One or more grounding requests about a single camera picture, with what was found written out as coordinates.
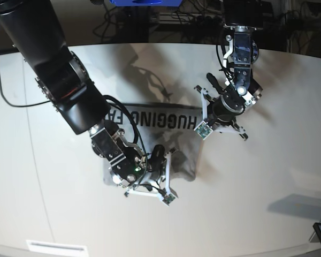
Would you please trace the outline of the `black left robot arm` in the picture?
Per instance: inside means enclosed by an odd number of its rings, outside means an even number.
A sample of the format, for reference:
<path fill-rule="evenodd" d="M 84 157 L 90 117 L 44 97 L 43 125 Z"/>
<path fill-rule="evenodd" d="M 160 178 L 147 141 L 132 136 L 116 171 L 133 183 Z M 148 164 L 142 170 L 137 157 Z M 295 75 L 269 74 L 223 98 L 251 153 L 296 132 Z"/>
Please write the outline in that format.
<path fill-rule="evenodd" d="M 252 65 L 259 57 L 259 48 L 253 40 L 253 32 L 263 28 L 261 1 L 223 1 L 224 29 L 216 46 L 216 53 L 225 85 L 208 73 L 207 80 L 217 91 L 211 97 L 208 91 L 200 91 L 203 119 L 198 132 L 236 132 L 244 135 L 244 129 L 236 122 L 237 116 L 254 106 L 261 98 L 262 87 L 253 78 Z"/>

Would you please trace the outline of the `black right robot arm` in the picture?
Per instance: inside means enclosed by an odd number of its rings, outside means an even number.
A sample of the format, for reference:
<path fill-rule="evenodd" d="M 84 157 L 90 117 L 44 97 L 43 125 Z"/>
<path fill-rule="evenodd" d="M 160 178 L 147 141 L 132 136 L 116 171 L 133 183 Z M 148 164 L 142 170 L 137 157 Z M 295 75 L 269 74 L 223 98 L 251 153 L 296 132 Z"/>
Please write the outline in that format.
<path fill-rule="evenodd" d="M 88 132 L 93 151 L 110 163 L 118 185 L 128 190 L 144 187 L 160 195 L 168 188 L 169 156 L 162 145 L 147 153 L 141 133 L 127 108 L 103 95 L 88 71 L 69 50 L 50 1 L 0 1 L 0 26 L 4 28 L 36 81 L 75 134 Z"/>

